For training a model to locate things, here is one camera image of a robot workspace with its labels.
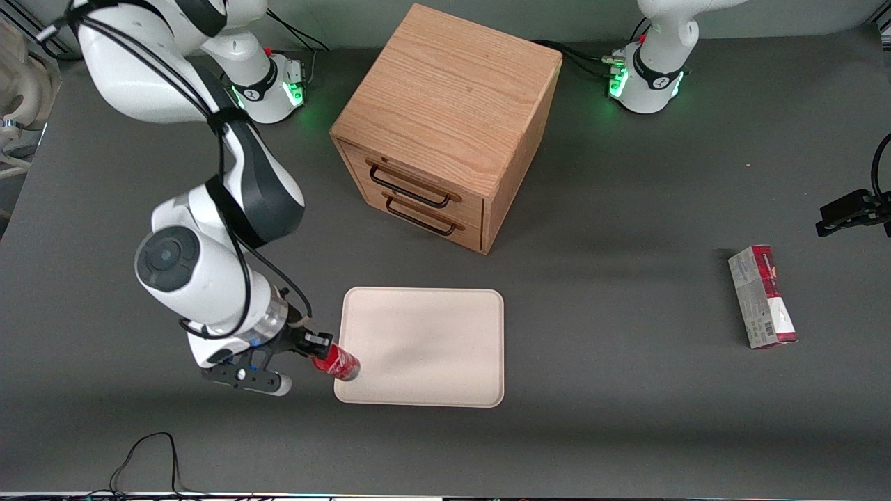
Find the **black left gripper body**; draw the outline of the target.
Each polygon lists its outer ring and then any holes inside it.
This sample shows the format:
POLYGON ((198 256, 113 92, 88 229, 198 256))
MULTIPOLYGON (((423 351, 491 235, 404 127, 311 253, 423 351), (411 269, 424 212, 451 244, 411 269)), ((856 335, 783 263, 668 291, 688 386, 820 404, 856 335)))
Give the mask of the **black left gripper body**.
POLYGON ((873 205, 873 208, 865 216, 863 225, 872 226, 881 224, 885 235, 891 237, 890 200, 888 191, 885 191, 885 193, 870 194, 869 202, 873 205))

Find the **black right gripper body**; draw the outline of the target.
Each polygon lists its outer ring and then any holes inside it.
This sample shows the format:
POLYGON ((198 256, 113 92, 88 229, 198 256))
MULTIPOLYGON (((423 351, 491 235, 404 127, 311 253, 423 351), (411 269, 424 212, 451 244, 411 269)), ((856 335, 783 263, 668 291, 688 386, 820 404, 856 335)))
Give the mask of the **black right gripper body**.
POLYGON ((314 342, 308 339, 308 336, 314 335, 312 331, 303 326, 284 326, 283 330, 268 342, 268 351, 273 356, 285 352, 296 353, 300 356, 314 356, 314 342))

